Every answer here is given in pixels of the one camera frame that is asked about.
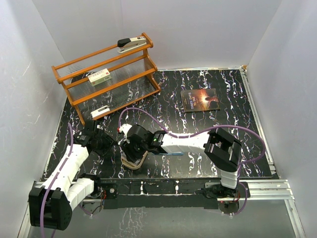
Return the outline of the blue leather card holder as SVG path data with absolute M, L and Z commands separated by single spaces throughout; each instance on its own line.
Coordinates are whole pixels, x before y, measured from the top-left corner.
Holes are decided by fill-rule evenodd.
M 156 156 L 164 156 L 164 155 L 171 155 L 171 156 L 181 156 L 181 155 L 184 155 L 183 152 L 173 152 L 173 153 L 158 153 L 158 154 L 154 154 L 153 155 L 156 155 Z

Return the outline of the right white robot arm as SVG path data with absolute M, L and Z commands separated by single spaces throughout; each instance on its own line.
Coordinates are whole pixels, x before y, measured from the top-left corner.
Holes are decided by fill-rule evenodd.
M 219 184 L 207 188 L 210 197 L 236 196 L 238 186 L 238 164 L 241 142 L 222 128 L 209 129 L 200 134 L 172 134 L 163 130 L 154 133 L 142 126 L 123 124 L 118 132 L 124 135 L 120 144 L 121 161 L 129 169 L 139 169 L 147 154 L 183 155 L 204 153 L 219 169 Z

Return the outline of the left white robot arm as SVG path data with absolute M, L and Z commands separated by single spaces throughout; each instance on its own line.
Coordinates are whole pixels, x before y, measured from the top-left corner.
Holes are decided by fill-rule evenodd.
M 74 132 L 69 126 L 70 144 L 49 178 L 29 192 L 30 224 L 54 230 L 65 230 L 73 210 L 90 196 L 102 193 L 100 178 L 94 174 L 77 173 L 91 156 L 107 153 L 116 141 L 106 134 L 100 121 L 86 122 L 81 131 Z

